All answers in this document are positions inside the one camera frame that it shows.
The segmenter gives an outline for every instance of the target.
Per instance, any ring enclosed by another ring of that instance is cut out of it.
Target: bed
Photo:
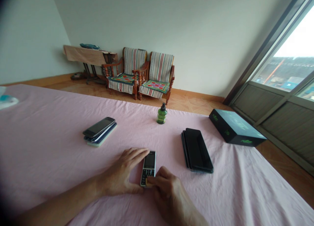
[[[103,172],[124,149],[157,152],[156,169],[178,176],[209,225],[314,225],[314,210],[251,147],[227,144],[208,116],[168,110],[156,123],[157,107],[14,85],[6,94],[19,103],[0,111],[1,193],[12,216]],[[117,128],[99,148],[88,146],[82,131],[102,118]],[[201,130],[214,173],[188,170],[181,132]],[[130,181],[140,182],[142,163]],[[152,192],[103,197],[88,205],[69,225],[166,225]]]

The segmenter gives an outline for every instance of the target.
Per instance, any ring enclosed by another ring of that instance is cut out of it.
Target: product box
[[[209,118],[227,143],[256,147],[267,139],[235,112],[214,109]]]

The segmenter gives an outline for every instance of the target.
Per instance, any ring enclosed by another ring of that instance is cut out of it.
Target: wooden chair
[[[112,94],[112,89],[134,94],[134,99],[137,99],[138,91],[138,74],[149,67],[147,60],[147,51],[142,49],[132,49],[124,47],[122,51],[122,58],[117,63],[103,64],[102,74],[107,78],[107,84]],[[122,72],[118,74],[118,65],[122,64]],[[114,76],[113,67],[116,67],[117,76]]]
[[[171,54],[150,53],[149,69],[138,71],[140,100],[142,95],[166,98],[166,105],[168,105],[174,81],[173,59],[174,56]]]

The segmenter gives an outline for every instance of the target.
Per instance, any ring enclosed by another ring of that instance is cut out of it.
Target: phone screen
[[[106,128],[108,125],[112,123],[111,120],[103,119],[100,122],[94,124],[92,127],[88,128],[91,132],[97,134],[100,131],[102,131],[104,128]]]
[[[154,168],[155,167],[155,152],[149,153],[145,157],[144,168]]]

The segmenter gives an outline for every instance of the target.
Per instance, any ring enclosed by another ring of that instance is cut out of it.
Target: stack of black cases
[[[202,133],[199,130],[186,128],[181,137],[186,167],[191,171],[213,173],[214,167]]]
[[[100,147],[116,127],[117,127],[117,123],[115,122],[111,126],[109,126],[104,132],[102,132],[100,135],[98,135],[94,138],[89,138],[89,137],[85,136],[84,140],[90,146]]]

